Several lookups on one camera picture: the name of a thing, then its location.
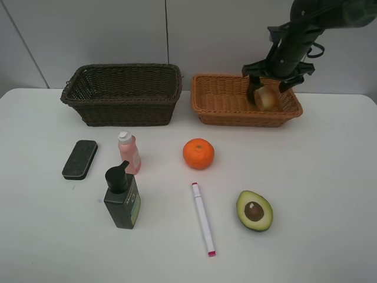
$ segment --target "light brown wicker basket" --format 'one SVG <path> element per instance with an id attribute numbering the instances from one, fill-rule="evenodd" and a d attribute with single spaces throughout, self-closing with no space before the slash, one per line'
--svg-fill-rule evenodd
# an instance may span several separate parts
<path id="1" fill-rule="evenodd" d="M 279 82 L 261 78 L 275 90 Z M 292 89 L 279 95 L 272 111 L 259 111 L 246 98 L 249 78 L 238 75 L 194 76 L 191 82 L 191 107 L 204 124 L 221 126 L 280 127 L 301 116 L 302 107 Z"/>

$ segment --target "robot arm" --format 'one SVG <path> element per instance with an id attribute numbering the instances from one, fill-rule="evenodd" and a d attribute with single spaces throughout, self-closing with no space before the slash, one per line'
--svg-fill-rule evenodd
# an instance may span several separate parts
<path id="1" fill-rule="evenodd" d="M 249 76 L 247 98 L 255 104 L 254 92 L 263 87 L 260 77 L 280 81 L 284 92 L 304 82 L 303 75 L 313 74 L 314 65 L 301 62 L 307 54 L 316 58 L 324 48 L 315 41 L 328 28 L 364 27 L 377 16 L 377 0 L 294 0 L 290 22 L 268 27 L 273 45 L 265 60 L 244 65 L 243 76 Z M 322 53 L 310 55 L 311 46 Z"/>

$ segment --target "orange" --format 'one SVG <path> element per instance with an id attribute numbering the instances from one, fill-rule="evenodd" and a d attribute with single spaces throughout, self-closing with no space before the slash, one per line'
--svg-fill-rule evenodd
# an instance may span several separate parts
<path id="1" fill-rule="evenodd" d="M 213 146 L 203 139 L 190 140 L 183 147 L 183 158 L 191 168 L 202 170 L 212 164 Z"/>

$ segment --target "pink bottle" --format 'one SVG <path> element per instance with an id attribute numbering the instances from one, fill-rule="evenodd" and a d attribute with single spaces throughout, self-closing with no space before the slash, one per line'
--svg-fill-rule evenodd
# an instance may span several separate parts
<path id="1" fill-rule="evenodd" d="M 122 161 L 128 161 L 130 164 L 125 169 L 128 174 L 136 175 L 141 166 L 139 151 L 136 147 L 136 138 L 129 131 L 121 131 L 118 136 L 118 147 Z"/>

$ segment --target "white bottle cap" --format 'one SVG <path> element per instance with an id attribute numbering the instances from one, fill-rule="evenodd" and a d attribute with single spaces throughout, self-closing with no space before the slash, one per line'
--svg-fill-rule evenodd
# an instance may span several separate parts
<path id="1" fill-rule="evenodd" d="M 121 131 L 118 140 L 121 144 L 130 144 L 132 142 L 132 134 L 129 131 Z"/>

